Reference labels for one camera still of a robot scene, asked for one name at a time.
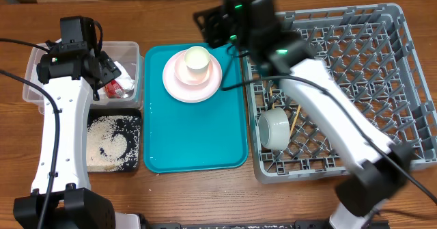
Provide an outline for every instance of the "dish rack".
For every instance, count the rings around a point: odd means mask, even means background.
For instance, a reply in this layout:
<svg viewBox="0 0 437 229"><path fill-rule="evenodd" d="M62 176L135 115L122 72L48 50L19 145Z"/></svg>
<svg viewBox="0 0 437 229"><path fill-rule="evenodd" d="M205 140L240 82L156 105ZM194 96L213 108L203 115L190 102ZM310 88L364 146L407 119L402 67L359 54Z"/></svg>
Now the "dish rack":
<svg viewBox="0 0 437 229"><path fill-rule="evenodd" d="M317 50L326 68L366 118L395 143L414 148L413 169L437 162L437 114L402 9L393 3L279 12L284 31L296 31ZM258 78L244 59L244 78ZM329 140L305 109L272 81L247 85L255 176L262 183L313 180L348 174ZM284 151L262 147L257 120L281 107L290 125Z"/></svg>

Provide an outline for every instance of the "green led indicator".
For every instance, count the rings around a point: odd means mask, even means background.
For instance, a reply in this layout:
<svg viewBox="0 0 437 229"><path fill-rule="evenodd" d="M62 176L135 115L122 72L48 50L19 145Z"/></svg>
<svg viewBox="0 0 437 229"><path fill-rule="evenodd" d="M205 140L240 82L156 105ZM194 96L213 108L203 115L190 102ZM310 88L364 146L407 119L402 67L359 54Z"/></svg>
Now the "green led indicator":
<svg viewBox="0 0 437 229"><path fill-rule="evenodd" d="M285 50L285 49L276 50L276 53L278 53L279 55L285 55L285 54L287 54L287 52L288 52L288 50Z"/></svg>

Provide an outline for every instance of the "cup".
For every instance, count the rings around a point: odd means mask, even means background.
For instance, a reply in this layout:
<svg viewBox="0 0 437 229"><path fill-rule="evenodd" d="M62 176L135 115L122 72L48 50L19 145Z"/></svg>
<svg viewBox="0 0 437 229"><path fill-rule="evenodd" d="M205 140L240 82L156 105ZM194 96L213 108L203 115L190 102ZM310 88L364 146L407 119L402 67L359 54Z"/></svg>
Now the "cup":
<svg viewBox="0 0 437 229"><path fill-rule="evenodd" d="M290 124L282 108L262 112L258 119L259 139L269 150L285 150L290 141Z"/></svg>
<svg viewBox="0 0 437 229"><path fill-rule="evenodd" d="M210 65L210 53L201 46L193 46L186 50L184 61L188 71L193 75L205 76Z"/></svg>

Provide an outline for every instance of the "transparent container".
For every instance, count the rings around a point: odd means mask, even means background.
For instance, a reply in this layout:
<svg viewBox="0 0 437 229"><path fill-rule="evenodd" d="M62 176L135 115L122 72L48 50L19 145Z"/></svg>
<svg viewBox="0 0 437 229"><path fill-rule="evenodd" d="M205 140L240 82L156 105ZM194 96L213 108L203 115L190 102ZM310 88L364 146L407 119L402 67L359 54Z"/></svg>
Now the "transparent container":
<svg viewBox="0 0 437 229"><path fill-rule="evenodd" d="M91 103L92 109L110 108L136 108L143 107L143 58L139 54L139 45L130 41L106 41L103 42L102 50L106 51L110 58L119 62L135 80L135 87L128 92L127 98L101 98ZM36 64L41 60L44 51L33 48L29 63L27 64L25 79L36 85L42 85L36 74ZM40 113L44 112L44 99L41 93L29 87L23 86L23 100L39 106Z"/></svg>

